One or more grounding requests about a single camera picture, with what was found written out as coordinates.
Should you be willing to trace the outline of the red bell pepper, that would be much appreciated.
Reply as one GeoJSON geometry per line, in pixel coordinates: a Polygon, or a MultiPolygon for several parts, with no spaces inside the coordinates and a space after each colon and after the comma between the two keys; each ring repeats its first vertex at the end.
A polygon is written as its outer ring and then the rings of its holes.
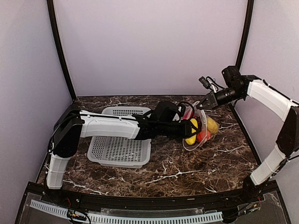
{"type": "Polygon", "coordinates": [[[182,117],[182,120],[191,120],[194,118],[194,114],[195,114],[195,110],[193,109],[186,109],[183,117],[182,117]]]}

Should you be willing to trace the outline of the yellow bell pepper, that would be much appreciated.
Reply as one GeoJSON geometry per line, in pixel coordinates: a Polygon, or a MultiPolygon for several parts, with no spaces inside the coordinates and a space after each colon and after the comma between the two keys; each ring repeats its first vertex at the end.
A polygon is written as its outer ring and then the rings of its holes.
{"type": "Polygon", "coordinates": [[[219,124],[211,117],[206,118],[206,127],[212,136],[215,136],[219,132],[219,124]]]}

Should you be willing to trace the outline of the clear zip top bag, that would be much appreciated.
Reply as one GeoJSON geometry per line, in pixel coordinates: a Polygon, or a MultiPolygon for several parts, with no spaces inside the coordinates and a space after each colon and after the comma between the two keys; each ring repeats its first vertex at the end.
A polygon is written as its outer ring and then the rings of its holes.
{"type": "MultiPolygon", "coordinates": [[[[201,131],[207,131],[207,127],[206,127],[206,118],[209,117],[208,115],[205,114],[205,111],[204,110],[200,110],[200,109],[197,109],[196,108],[196,105],[199,101],[196,101],[195,103],[192,104],[192,106],[188,106],[186,109],[193,109],[195,110],[195,114],[194,114],[194,118],[197,120],[198,122],[198,130],[199,132],[197,134],[199,134],[201,131]]],[[[182,145],[183,145],[183,148],[186,150],[186,151],[193,151],[197,148],[201,148],[205,143],[207,142],[206,141],[202,141],[202,142],[198,142],[198,140],[196,139],[196,142],[195,144],[189,146],[187,145],[187,143],[185,142],[185,139],[183,139],[183,142],[182,142],[182,145]]]]}

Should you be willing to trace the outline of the orange pumpkin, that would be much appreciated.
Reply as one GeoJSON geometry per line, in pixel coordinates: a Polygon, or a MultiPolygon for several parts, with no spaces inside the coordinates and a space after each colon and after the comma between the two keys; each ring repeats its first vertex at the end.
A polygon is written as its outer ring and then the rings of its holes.
{"type": "Polygon", "coordinates": [[[198,142],[206,141],[211,139],[211,133],[207,131],[201,131],[199,134],[197,134],[197,140],[198,142]]]}

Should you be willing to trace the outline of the white plastic basket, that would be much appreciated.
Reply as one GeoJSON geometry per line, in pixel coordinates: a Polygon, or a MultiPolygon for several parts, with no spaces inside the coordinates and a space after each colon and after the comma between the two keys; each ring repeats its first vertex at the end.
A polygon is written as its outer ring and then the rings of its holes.
{"type": "Polygon", "coordinates": [[[133,115],[149,111],[147,107],[111,106],[101,114],[82,110],[81,138],[91,137],[87,157],[102,166],[141,168],[149,162],[151,140],[135,140],[139,127],[133,115]]]}

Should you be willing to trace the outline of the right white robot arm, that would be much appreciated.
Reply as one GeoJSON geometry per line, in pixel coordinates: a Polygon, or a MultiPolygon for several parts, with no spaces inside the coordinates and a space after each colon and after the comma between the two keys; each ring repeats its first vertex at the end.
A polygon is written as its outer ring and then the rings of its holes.
{"type": "Polygon", "coordinates": [[[228,75],[226,85],[220,91],[206,94],[197,107],[211,110],[250,97],[274,112],[283,122],[274,149],[250,174],[250,184],[238,193],[238,198],[247,203],[256,196],[255,186],[262,185],[289,160],[294,159],[293,154],[299,149],[299,104],[254,75],[228,75]]]}

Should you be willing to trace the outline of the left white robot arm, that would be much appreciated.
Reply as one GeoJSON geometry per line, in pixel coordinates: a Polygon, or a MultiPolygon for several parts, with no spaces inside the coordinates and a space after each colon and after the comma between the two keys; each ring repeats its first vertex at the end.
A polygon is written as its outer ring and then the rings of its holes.
{"type": "Polygon", "coordinates": [[[80,110],[69,106],[54,125],[48,143],[50,165],[45,185],[47,195],[55,203],[63,203],[66,193],[61,190],[63,176],[70,158],[76,153],[79,139],[85,137],[123,137],[132,140],[149,140],[157,136],[170,139],[187,139],[196,136],[199,129],[191,119],[183,119],[185,102],[174,104],[159,102],[155,109],[143,114],[117,116],[80,110]]]}

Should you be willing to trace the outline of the small yellow lemon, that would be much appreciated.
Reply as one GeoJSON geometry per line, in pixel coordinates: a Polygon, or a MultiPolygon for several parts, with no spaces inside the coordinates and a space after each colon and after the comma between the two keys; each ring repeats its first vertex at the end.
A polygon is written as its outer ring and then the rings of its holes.
{"type": "Polygon", "coordinates": [[[192,128],[191,128],[191,134],[192,134],[192,136],[189,137],[189,138],[187,138],[187,139],[185,139],[185,142],[186,142],[187,145],[189,145],[189,146],[195,144],[196,139],[197,139],[197,137],[196,137],[196,135],[197,135],[196,132],[198,131],[198,122],[197,122],[197,120],[196,120],[195,118],[192,118],[192,119],[190,120],[190,122],[193,124],[193,126],[192,126],[192,128]]]}

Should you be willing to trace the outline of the right black frame post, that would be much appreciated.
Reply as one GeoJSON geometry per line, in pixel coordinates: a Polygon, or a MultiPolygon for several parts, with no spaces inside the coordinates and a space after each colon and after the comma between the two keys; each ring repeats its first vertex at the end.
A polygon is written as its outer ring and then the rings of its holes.
{"type": "Polygon", "coordinates": [[[236,62],[235,62],[235,66],[237,67],[238,70],[241,69],[243,58],[245,55],[245,49],[247,46],[247,41],[248,41],[248,36],[249,36],[249,31],[250,31],[250,26],[251,26],[251,20],[252,20],[252,15],[253,15],[254,2],[255,2],[254,0],[247,0],[244,25],[243,25],[243,29],[242,29],[242,36],[241,36],[238,54],[237,54],[236,62]]]}

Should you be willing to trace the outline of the black frame post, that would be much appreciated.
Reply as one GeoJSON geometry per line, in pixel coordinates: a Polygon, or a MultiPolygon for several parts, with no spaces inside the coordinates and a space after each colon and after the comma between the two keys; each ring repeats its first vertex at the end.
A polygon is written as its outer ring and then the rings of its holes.
{"type": "Polygon", "coordinates": [[[67,85],[67,89],[69,92],[69,95],[71,97],[72,102],[74,102],[77,98],[72,81],[71,81],[71,76],[68,71],[66,59],[64,56],[64,51],[59,35],[59,30],[58,30],[58,24],[57,24],[57,18],[56,18],[56,12],[55,12],[55,6],[54,6],[54,1],[53,0],[47,0],[47,8],[48,8],[48,14],[49,14],[49,19],[50,19],[50,25],[51,25],[51,30],[54,38],[54,43],[58,55],[58,59],[60,62],[61,70],[64,76],[65,83],[67,85]]]}
{"type": "Polygon", "coordinates": [[[242,29],[242,36],[241,36],[238,54],[237,54],[236,62],[235,62],[235,66],[237,67],[238,70],[241,69],[243,58],[245,55],[245,49],[247,46],[247,41],[248,41],[248,36],[249,36],[249,31],[250,31],[250,26],[251,26],[251,20],[252,20],[252,15],[253,15],[254,2],[255,2],[254,0],[247,0],[244,25],[243,25],[243,29],[242,29]]]}

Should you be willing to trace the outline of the left black frame post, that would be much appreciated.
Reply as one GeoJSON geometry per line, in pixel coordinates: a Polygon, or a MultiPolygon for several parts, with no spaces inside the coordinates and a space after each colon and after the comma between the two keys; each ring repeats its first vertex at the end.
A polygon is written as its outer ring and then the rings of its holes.
{"type": "Polygon", "coordinates": [[[71,81],[71,76],[68,71],[66,59],[64,56],[64,51],[59,35],[59,30],[58,30],[58,24],[57,24],[57,18],[56,18],[56,12],[55,12],[55,6],[54,6],[54,1],[53,0],[47,0],[47,8],[48,8],[48,14],[49,14],[49,19],[50,19],[50,25],[51,25],[51,30],[54,38],[54,43],[58,55],[58,59],[60,62],[61,70],[64,76],[65,83],[67,85],[67,89],[69,92],[69,95],[71,97],[72,102],[74,102],[77,98],[72,81],[71,81]]]}

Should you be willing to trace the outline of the black front rail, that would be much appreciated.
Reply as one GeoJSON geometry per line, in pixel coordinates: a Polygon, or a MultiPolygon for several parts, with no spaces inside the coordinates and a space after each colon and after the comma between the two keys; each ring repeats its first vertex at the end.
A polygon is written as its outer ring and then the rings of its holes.
{"type": "Polygon", "coordinates": [[[239,198],[242,190],[231,190],[195,196],[179,197],[121,197],[80,193],[65,189],[45,189],[43,185],[28,182],[26,192],[40,196],[47,202],[70,206],[80,210],[120,209],[120,210],[178,210],[201,208],[231,209],[245,202],[239,198]]]}

